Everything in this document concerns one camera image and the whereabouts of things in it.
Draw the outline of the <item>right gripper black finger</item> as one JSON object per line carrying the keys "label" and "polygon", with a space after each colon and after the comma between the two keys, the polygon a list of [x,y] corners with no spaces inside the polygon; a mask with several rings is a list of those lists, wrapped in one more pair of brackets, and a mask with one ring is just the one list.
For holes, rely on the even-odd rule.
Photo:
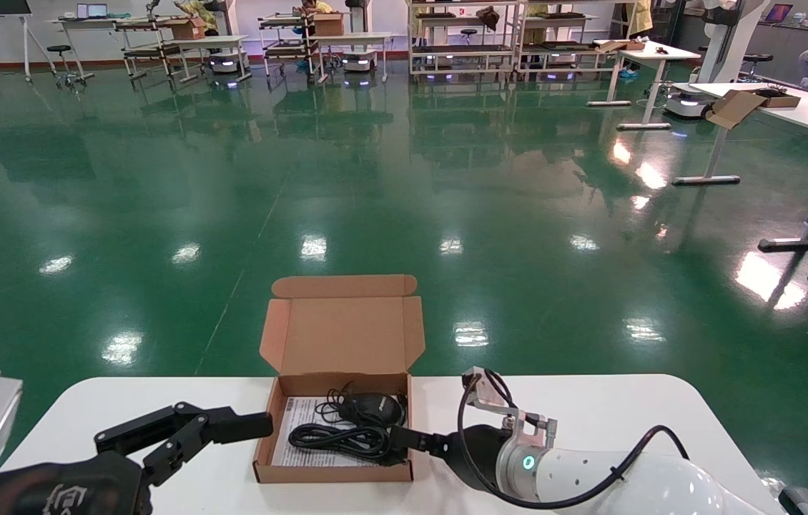
{"label": "right gripper black finger", "polygon": [[391,427],[387,434],[384,465],[397,466],[406,463],[410,444],[414,442],[414,431],[406,427]]}
{"label": "right gripper black finger", "polygon": [[414,431],[413,450],[430,454],[435,458],[444,459],[448,455],[450,436],[439,433],[424,433]]}

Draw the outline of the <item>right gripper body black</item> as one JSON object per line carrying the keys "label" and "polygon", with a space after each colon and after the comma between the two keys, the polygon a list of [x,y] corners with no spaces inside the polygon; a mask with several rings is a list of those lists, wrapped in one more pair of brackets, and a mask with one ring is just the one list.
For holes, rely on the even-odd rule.
{"label": "right gripper body black", "polygon": [[460,436],[462,434],[459,431],[453,431],[445,437],[446,465],[470,489],[487,492],[468,465],[464,454],[469,453],[481,476],[493,489],[499,490],[498,457],[512,436],[511,431],[479,424],[466,427],[463,431],[464,438],[460,439]]}

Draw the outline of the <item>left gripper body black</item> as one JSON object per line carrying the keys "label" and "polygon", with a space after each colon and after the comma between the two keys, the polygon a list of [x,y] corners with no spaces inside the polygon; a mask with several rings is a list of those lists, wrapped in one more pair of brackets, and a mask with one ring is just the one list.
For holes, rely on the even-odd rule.
{"label": "left gripper body black", "polygon": [[0,472],[0,514],[152,514],[143,469],[114,452]]}

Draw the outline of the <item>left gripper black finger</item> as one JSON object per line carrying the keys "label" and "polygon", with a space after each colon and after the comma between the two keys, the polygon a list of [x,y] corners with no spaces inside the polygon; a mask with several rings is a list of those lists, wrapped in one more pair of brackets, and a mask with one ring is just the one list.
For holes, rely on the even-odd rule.
{"label": "left gripper black finger", "polygon": [[100,431],[94,446],[97,453],[125,457],[154,446],[143,458],[143,482],[161,486],[208,444],[246,442],[272,433],[269,413],[240,415],[228,406],[199,408],[178,402]]}

